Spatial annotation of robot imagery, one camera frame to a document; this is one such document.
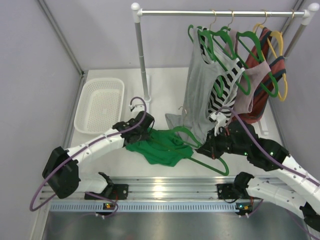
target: white table surface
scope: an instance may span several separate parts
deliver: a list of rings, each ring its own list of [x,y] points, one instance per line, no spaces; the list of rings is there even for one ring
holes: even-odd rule
[[[155,118],[154,129],[168,129],[165,113],[180,114],[178,110],[183,105],[188,68],[150,68],[146,70],[150,75],[150,93],[152,101],[150,103],[150,114]],[[95,78],[119,78],[124,82],[124,100],[121,114],[121,121],[128,121],[132,118],[129,109],[129,101],[134,96],[143,97],[143,88],[140,69],[109,69],[90,70],[87,81]],[[260,137],[269,138],[281,143],[275,120],[267,104],[263,117],[269,130],[268,136],[262,136],[258,123],[254,124],[255,130]],[[94,138],[74,130],[71,147],[80,145]],[[212,160],[199,153],[194,153],[193,158],[208,165],[224,171],[219,160]],[[246,157],[225,153],[222,158],[229,166],[230,176],[235,176],[239,172],[247,172],[255,176],[267,176],[268,174],[250,164]],[[125,148],[112,151],[101,158],[95,160],[85,169],[86,172],[104,172],[111,177],[217,177],[218,173],[207,169],[189,159],[182,159],[175,167],[168,167],[159,164],[151,165],[143,155],[137,152],[127,151]]]

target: white basket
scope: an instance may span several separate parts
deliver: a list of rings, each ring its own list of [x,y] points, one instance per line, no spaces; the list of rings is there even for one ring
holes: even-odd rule
[[[125,85],[118,78],[96,78],[83,86],[74,127],[84,134],[102,134],[120,121]]]

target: gray tank top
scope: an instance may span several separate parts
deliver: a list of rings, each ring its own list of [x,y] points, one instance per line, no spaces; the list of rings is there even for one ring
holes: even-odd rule
[[[223,62],[228,71],[224,71],[218,62],[207,64],[202,57],[203,50],[200,47],[198,30],[197,28],[193,29],[193,51],[188,70],[182,114],[167,113],[165,118],[170,129],[185,126],[203,144],[206,141],[208,131],[216,125],[209,120],[208,110],[214,83],[220,75],[230,75],[236,81],[242,72],[239,71],[235,74],[232,71],[238,66],[239,59],[231,60],[223,52],[215,52],[215,55]],[[184,141],[192,142],[187,135],[183,133],[179,135]]]

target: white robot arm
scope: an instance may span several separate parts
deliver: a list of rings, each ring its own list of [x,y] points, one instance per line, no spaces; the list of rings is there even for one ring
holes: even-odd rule
[[[136,118],[118,122],[86,143],[68,149],[57,147],[52,151],[42,172],[43,178],[47,179],[52,175],[47,182],[60,199],[67,198],[74,192],[93,192],[108,198],[113,188],[111,179],[103,172],[85,173],[83,169],[113,150],[146,140],[150,135],[148,128],[154,120],[150,114],[141,111]],[[57,171],[56,168],[65,161],[67,163]]]
[[[261,198],[295,213],[307,225],[320,231],[320,182],[303,169],[279,143],[259,138],[252,125],[246,124],[246,128],[269,156],[254,144],[238,121],[230,123],[227,128],[221,127],[218,134],[214,129],[210,131],[206,143],[197,152],[214,158],[219,158],[223,153],[247,156],[251,164],[281,179],[294,191],[276,187],[241,172],[231,187],[220,188],[221,199],[230,199],[226,196],[231,195],[232,199],[234,196]]]

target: garment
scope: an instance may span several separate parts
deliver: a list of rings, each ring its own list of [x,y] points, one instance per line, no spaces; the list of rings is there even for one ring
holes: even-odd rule
[[[236,75],[232,72],[232,69],[239,60],[231,60],[224,54],[219,56],[225,67],[229,69],[227,72],[218,62],[205,63],[202,58],[198,30],[197,28],[193,29],[193,51],[183,101],[185,111],[182,111],[182,115],[167,113],[165,118],[170,129],[176,126],[184,126],[203,144],[206,141],[208,131],[216,125],[208,119],[208,104],[214,83],[220,75],[227,76],[230,74],[235,79]],[[188,136],[184,134],[180,134],[180,136],[184,141],[189,142]]]
[[[269,52],[269,44],[267,42],[267,39],[269,39],[270,41],[272,40],[272,37],[270,36],[270,34],[271,34],[271,31],[265,27],[263,28],[261,35],[259,37],[262,54],[266,59],[268,58],[268,52]],[[256,47],[253,47],[252,52],[255,55],[257,55]],[[246,60],[246,64],[252,68],[259,63],[251,55],[249,55]],[[269,65],[269,67],[271,69],[272,75],[274,76],[277,82],[282,78],[282,74],[286,73],[285,59],[283,56],[279,56],[276,60],[274,60]],[[274,89],[274,86],[272,84],[272,81],[269,75],[266,75],[261,82],[270,91]],[[269,98],[268,93],[261,86],[258,86],[253,96],[252,111],[249,113],[240,114],[239,115],[240,118],[245,122],[247,122],[248,124],[253,124],[259,121],[265,111],[268,98]]]
[[[237,53],[238,52],[237,31],[231,29],[229,32],[229,36],[232,41],[232,47],[234,51]],[[225,50],[231,54],[231,50],[228,44],[226,44]],[[264,77],[271,71],[267,61],[263,61],[262,63],[258,63],[257,61],[255,61],[249,67],[250,68],[246,69],[244,73],[248,76],[248,79],[250,82],[250,93],[249,95],[245,95],[244,92],[240,88],[238,88],[236,100],[233,107],[233,110],[235,110],[235,112],[238,114],[251,113],[253,109],[253,104],[254,104],[254,93],[256,89],[259,87]],[[239,83],[245,90],[248,90],[248,83],[244,76],[241,77]]]
[[[181,138],[171,130],[153,129],[150,137],[161,142],[164,146],[178,150],[183,156],[152,140],[137,141],[127,145],[125,148],[131,152],[142,154],[150,164],[161,164],[169,167],[174,167],[181,159],[190,158],[194,153],[192,148],[185,145]]]
[[[201,31],[207,30],[206,27],[198,27]],[[208,40],[201,36],[202,40],[208,45]],[[220,49],[219,46],[213,42],[213,51],[214,54],[218,57],[225,55]],[[206,54],[204,46],[200,43],[202,59],[207,63],[213,63],[213,61],[209,58],[208,54]],[[219,89],[223,89],[223,95],[218,96],[217,91],[215,88],[212,88],[210,93],[210,99],[208,103],[208,112],[214,113],[219,110],[222,106],[229,107],[231,109],[234,108],[234,104],[237,97],[238,85],[236,82],[241,78],[242,73],[245,71],[243,65],[241,64],[240,60],[236,58],[234,60],[234,66],[231,70],[232,74],[229,72],[225,72],[220,77],[222,79],[222,84],[219,79],[215,81],[218,85]],[[225,116],[225,124],[227,124],[232,116],[232,113],[228,109],[223,109],[221,111]]]

